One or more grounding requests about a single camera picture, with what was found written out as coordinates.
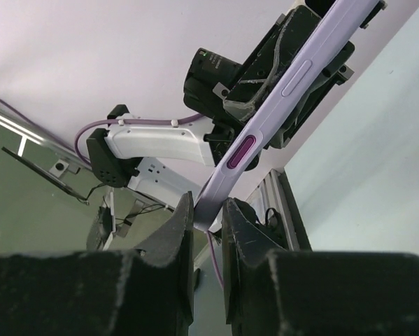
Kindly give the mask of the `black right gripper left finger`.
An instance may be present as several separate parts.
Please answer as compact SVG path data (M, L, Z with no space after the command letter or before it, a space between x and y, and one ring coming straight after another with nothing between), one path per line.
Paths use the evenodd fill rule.
M122 251L0 254L0 335L186 335L194 202Z

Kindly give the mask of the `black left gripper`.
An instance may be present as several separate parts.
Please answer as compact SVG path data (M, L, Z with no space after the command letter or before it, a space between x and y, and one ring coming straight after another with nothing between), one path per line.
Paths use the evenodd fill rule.
M223 109L228 114L244 123L257 112L334 2L296 1L287 14L281 15L233 75L232 83L220 91ZM385 1L378 1L360 28L366 28L386 6ZM265 149L286 147L331 89L350 79L354 71L346 62L354 51L355 46L348 41L321 71Z

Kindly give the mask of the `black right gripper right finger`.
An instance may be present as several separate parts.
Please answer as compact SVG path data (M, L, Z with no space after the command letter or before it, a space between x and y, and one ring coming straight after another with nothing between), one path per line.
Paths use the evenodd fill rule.
M225 318L234 335L419 335L419 256L288 251L228 199Z

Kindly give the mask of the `phone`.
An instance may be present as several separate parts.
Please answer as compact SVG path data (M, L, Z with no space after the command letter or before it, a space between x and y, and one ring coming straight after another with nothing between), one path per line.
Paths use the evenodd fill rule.
M194 208L196 229L208 231L240 175L377 4L377 1L333 3L202 189Z

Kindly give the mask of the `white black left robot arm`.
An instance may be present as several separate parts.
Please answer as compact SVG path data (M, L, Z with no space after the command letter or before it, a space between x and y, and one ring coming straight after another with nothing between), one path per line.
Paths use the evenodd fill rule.
M384 1L299 1L243 63L198 49L183 86L194 115L142 120L117 105L86 141L94 175L175 204L198 188L157 159L197 162L215 168L204 200L223 200L262 150L284 148L329 91L352 76L350 38L384 8Z

